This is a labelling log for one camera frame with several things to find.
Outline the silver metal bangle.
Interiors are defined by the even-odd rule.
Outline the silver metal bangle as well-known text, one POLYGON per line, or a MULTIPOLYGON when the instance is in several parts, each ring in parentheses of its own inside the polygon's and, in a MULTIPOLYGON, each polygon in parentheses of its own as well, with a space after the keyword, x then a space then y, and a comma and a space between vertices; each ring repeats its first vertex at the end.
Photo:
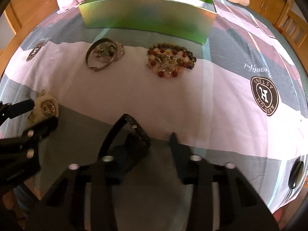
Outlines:
POLYGON ((116 42, 109 38, 102 38, 95 41, 88 49, 85 57, 86 66, 93 71, 103 71, 116 61, 119 48, 116 42), (90 60, 101 64, 100 67, 91 66, 90 60))

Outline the patchwork bed sheet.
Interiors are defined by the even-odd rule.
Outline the patchwork bed sheet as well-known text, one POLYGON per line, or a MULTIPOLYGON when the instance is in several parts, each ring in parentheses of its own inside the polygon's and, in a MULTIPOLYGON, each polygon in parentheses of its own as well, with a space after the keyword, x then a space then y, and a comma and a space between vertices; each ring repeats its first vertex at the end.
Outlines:
POLYGON ((263 17, 213 0, 216 20, 200 45, 154 32, 86 28, 78 9, 50 15, 10 59, 1 100, 59 102, 59 126, 41 144, 45 194, 71 163, 95 161, 112 125, 125 113, 152 138, 153 164, 170 165, 162 146, 172 132, 212 163, 235 163, 271 211, 294 200, 297 158, 307 160, 307 77, 287 41, 263 17), (97 40, 119 51, 103 71, 86 66, 97 40))

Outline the green cardboard box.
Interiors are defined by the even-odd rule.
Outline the green cardboard box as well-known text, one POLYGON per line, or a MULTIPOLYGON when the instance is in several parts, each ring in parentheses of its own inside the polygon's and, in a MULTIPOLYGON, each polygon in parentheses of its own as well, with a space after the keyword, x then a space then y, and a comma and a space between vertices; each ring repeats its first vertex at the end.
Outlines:
POLYGON ((124 28, 173 35, 205 44, 217 12, 213 0, 86 0, 88 28, 124 28))

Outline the black computer mouse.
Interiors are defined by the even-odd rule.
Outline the black computer mouse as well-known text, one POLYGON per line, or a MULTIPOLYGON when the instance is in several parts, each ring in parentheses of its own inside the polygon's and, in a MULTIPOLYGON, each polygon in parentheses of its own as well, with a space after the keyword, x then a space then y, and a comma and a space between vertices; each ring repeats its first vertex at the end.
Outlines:
POLYGON ((296 159, 296 161, 292 166, 289 176, 289 181, 288 181, 289 189, 293 190, 298 186, 298 184, 300 184, 301 177, 303 175, 303 168, 304 168, 304 162, 300 160, 300 158, 296 159))

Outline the wooden bed headboard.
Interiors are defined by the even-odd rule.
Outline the wooden bed headboard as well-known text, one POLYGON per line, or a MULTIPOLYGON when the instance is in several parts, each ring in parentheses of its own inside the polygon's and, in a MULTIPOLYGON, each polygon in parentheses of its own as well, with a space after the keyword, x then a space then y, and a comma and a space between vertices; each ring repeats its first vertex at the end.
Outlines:
POLYGON ((294 11, 294 0, 287 0, 276 23, 305 69, 307 69, 307 23, 294 11))

